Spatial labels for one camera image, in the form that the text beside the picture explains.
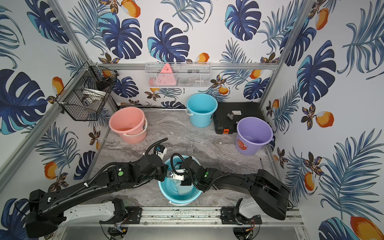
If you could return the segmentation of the teal plastic bucket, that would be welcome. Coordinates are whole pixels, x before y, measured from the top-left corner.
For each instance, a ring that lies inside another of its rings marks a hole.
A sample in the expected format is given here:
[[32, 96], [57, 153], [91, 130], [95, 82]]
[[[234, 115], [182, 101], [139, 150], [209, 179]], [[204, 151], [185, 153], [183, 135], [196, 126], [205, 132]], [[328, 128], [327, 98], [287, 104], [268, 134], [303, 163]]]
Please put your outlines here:
[[182, 162], [179, 156], [173, 158], [174, 169], [183, 176], [173, 174], [170, 178], [165, 178], [163, 182], [158, 182], [161, 193], [175, 206], [186, 206], [202, 194], [202, 191], [198, 190], [193, 184], [185, 185], [185, 182], [191, 180], [191, 178], [181, 166]]

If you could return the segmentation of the pink plastic bucket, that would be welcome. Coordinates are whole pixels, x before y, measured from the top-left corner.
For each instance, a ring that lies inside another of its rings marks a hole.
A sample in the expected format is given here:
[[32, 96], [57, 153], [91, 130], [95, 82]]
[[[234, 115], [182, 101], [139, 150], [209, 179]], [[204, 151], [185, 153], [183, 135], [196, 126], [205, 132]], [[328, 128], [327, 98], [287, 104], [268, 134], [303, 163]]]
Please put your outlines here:
[[136, 107], [123, 108], [109, 120], [110, 129], [128, 144], [138, 144], [147, 136], [148, 121], [145, 113]]

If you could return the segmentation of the purple plastic bucket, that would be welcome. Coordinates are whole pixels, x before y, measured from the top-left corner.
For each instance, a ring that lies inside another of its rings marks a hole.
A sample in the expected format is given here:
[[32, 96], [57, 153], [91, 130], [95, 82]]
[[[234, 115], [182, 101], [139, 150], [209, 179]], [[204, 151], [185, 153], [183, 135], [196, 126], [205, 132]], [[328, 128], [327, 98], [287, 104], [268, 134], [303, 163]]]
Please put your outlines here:
[[235, 146], [243, 155], [253, 156], [273, 138], [273, 130], [264, 120], [246, 117], [237, 124]]

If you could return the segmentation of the light teal cloth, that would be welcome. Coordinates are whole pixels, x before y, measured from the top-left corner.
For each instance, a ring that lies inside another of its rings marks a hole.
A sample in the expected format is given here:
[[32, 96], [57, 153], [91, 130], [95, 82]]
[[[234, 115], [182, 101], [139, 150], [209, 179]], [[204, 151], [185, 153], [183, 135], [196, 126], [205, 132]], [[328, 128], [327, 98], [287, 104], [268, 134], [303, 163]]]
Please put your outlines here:
[[189, 185], [189, 186], [182, 185], [182, 181], [180, 180], [175, 180], [175, 186], [180, 196], [188, 195], [194, 189], [192, 185]]

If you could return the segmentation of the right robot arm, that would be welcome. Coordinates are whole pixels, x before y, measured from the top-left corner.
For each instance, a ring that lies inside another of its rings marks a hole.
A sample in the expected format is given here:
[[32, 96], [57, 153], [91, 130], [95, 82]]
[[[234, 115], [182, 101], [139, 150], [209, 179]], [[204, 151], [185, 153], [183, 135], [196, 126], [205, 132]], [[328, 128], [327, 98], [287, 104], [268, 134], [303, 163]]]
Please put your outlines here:
[[289, 205], [290, 189], [266, 170], [255, 174], [235, 174], [215, 168], [204, 168], [189, 156], [174, 153], [170, 158], [173, 172], [187, 176], [187, 181], [206, 192], [211, 187], [251, 196], [261, 210], [276, 220], [284, 220]]

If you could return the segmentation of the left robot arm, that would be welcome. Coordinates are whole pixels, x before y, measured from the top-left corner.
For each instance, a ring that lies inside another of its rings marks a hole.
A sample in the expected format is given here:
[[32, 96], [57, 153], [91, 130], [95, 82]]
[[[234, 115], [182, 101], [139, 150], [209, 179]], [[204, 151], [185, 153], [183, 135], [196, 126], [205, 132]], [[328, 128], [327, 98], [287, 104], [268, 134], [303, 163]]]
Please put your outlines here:
[[52, 192], [35, 190], [30, 193], [30, 212], [26, 216], [26, 231], [31, 239], [55, 232], [67, 217], [64, 212], [93, 198], [138, 188], [152, 180], [164, 181], [168, 166], [157, 155], [161, 139], [134, 162], [111, 162], [103, 166], [92, 178], [71, 187]]

